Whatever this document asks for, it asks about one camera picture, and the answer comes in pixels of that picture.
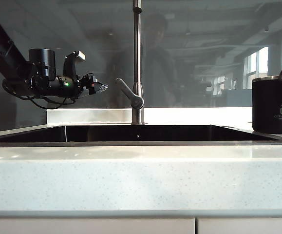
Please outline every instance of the stainless steel sink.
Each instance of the stainless steel sink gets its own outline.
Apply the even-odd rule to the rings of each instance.
[[[282,137],[215,125],[57,126],[0,136],[0,147],[263,144]]]

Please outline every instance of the black mug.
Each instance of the black mug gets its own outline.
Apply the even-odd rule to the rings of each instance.
[[[252,81],[252,128],[261,133],[282,134],[282,77]]]

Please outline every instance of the cabinet door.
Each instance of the cabinet door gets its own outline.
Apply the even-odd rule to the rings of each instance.
[[[194,234],[194,219],[0,218],[0,234]]]
[[[282,218],[200,218],[198,234],[282,234]]]

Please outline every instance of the faucet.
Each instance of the faucet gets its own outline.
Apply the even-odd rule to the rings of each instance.
[[[142,44],[141,44],[141,12],[142,0],[133,0],[134,14],[134,85],[133,91],[120,79],[116,79],[123,93],[130,99],[132,107],[132,124],[144,124],[144,99],[142,88]]]

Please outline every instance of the glass wall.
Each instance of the glass wall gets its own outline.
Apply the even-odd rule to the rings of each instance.
[[[145,107],[251,106],[252,80],[282,68],[282,0],[142,2]],[[80,50],[80,77],[108,84],[64,108],[130,106],[115,79],[133,86],[132,0],[0,0],[0,23],[27,60],[29,49],[52,49],[62,75],[64,57]],[[6,93],[2,80],[0,130],[44,124],[45,110]]]

